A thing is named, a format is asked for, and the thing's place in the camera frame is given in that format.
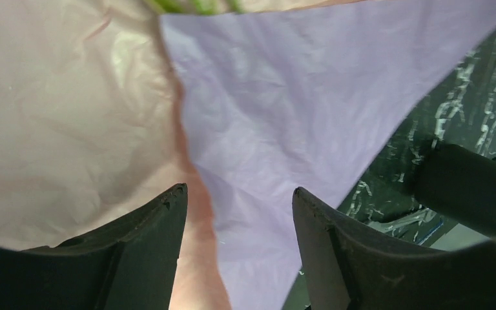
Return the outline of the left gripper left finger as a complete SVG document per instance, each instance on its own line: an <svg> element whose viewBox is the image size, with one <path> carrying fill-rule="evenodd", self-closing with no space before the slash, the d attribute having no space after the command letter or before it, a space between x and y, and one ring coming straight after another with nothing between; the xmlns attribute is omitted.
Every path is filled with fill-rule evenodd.
<svg viewBox="0 0 496 310"><path fill-rule="evenodd" d="M179 183L55 248L0 247L0 309L167 309L187 205Z"/></svg>

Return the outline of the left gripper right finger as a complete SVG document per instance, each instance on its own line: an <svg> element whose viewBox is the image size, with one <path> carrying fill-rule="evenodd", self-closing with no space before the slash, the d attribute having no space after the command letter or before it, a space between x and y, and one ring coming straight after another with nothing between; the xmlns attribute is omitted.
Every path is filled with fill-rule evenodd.
<svg viewBox="0 0 496 310"><path fill-rule="evenodd" d="M496 241L441 251L388 236L305 188L293 219L311 309L496 309Z"/></svg>

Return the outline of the pink wrapping paper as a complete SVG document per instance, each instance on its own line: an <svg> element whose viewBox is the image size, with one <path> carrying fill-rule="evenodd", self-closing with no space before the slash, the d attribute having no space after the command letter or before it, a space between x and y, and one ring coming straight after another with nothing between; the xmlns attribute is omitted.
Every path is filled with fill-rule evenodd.
<svg viewBox="0 0 496 310"><path fill-rule="evenodd" d="M0 1L0 245L57 245L184 182L189 213L171 308L232 309L161 20L140 1Z"/></svg>

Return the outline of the purple wrapping paper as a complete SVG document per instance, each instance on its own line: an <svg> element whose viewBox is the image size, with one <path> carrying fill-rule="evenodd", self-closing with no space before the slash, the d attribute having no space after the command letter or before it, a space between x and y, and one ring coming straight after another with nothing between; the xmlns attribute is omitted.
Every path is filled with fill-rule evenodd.
<svg viewBox="0 0 496 310"><path fill-rule="evenodd" d="M428 245L453 225L406 189L440 140L496 156L496 1L362 1L168 15L189 156L209 191L232 309L281 309L304 187Z"/></svg>

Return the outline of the pink flower bunch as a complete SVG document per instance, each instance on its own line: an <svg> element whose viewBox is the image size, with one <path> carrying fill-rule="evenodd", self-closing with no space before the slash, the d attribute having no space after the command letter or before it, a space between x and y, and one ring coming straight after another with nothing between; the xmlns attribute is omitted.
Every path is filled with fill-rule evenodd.
<svg viewBox="0 0 496 310"><path fill-rule="evenodd" d="M157 14L214 16L224 13L244 13L241 3L235 0L146 0L144 3Z"/></svg>

